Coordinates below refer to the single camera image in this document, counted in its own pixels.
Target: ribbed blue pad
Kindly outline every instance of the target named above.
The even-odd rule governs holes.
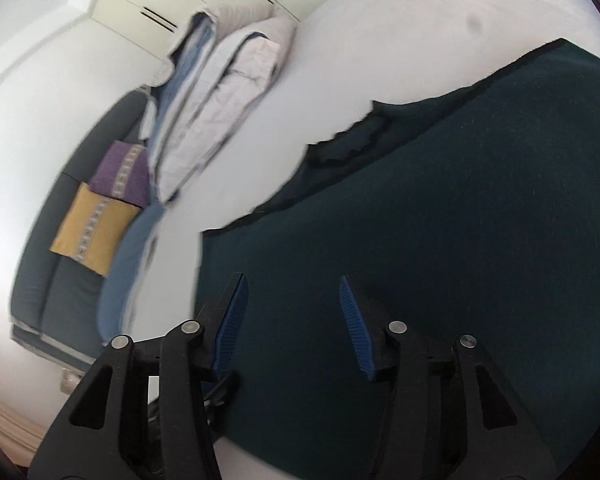
[[[240,277],[234,295],[229,302],[222,323],[216,334],[216,358],[213,370],[218,378],[229,371],[234,357],[235,343],[238,340],[244,313],[249,302],[249,285],[245,276]]]
[[[349,329],[349,337],[356,351],[358,365],[372,381],[378,373],[374,362],[374,344],[346,276],[340,279],[340,307]]]

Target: blue fabric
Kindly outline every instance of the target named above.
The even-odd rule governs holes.
[[[122,330],[126,300],[138,276],[144,247],[163,213],[159,202],[152,203],[129,226],[120,241],[96,311],[98,332],[104,342],[111,341]]]
[[[180,86],[182,86],[184,79],[189,75],[193,67],[198,62],[200,51],[211,39],[211,20],[207,18],[205,23],[202,23],[200,26],[204,27],[205,30],[200,36],[198,42],[194,44],[188,51],[180,54],[173,75],[171,75],[171,78],[163,86],[156,90],[156,97],[158,99],[158,113],[157,117],[155,118],[154,130],[151,134],[151,137],[149,137],[147,140],[146,145],[150,157],[154,150],[156,133],[160,130],[160,126],[162,126],[162,121],[164,120],[166,111],[169,109],[169,106],[178,93],[178,90],[180,90]]]

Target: white bed sheet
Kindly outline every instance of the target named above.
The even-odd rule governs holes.
[[[325,3],[299,27],[276,85],[165,214],[139,288],[133,338],[161,336],[191,316],[200,232],[274,194],[306,144],[348,129],[372,100],[403,104],[445,94],[557,38],[600,57],[600,15],[590,0]],[[219,446],[225,480],[288,478],[235,446]]]

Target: pillow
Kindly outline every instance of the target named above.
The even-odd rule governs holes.
[[[89,181],[94,193],[145,208],[149,203],[146,149],[116,140]]]
[[[123,325],[126,304],[134,283],[151,260],[152,250],[147,243],[154,243],[152,233],[162,213],[162,204],[153,202],[138,215],[120,240],[109,275],[102,285],[96,310],[98,331],[104,342],[111,341],[126,330]]]
[[[98,195],[82,183],[51,250],[106,276],[116,247],[140,209]]]

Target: stain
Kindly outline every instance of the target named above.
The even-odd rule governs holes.
[[[469,14],[466,18],[466,28],[475,35],[482,34],[482,20],[475,14]]]

